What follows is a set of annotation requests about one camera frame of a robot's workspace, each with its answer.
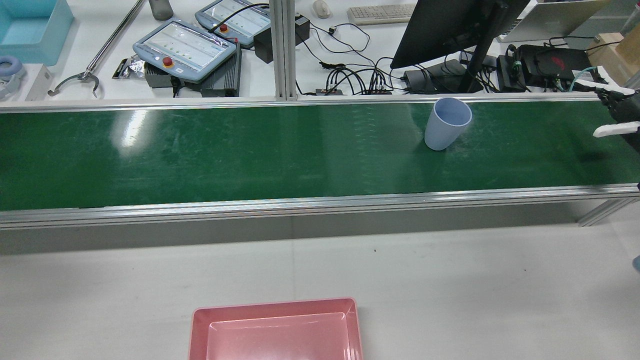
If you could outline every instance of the light blue bin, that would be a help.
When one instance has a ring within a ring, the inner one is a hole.
[[[66,0],[0,0],[0,55],[55,65],[73,20]]]

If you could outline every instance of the computer monitor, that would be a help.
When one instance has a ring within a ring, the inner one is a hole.
[[[528,3],[529,0],[418,0],[391,69],[420,64],[475,45],[467,68],[451,60],[414,73],[424,78],[424,89],[430,92],[479,91],[482,86],[476,75],[491,42],[509,28]]]

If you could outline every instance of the laptop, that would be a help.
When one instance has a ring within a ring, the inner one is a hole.
[[[500,42],[548,40],[565,37],[611,0],[580,0],[538,3],[507,33],[499,35]]]

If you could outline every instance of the pink tray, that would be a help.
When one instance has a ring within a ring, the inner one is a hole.
[[[208,307],[193,313],[189,360],[362,360],[351,298]]]

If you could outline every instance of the light blue cup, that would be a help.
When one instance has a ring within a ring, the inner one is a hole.
[[[640,272],[640,256],[634,259],[633,264],[634,268]]]
[[[444,150],[465,132],[472,119],[469,105],[452,97],[439,99],[427,121],[424,143],[432,150]]]

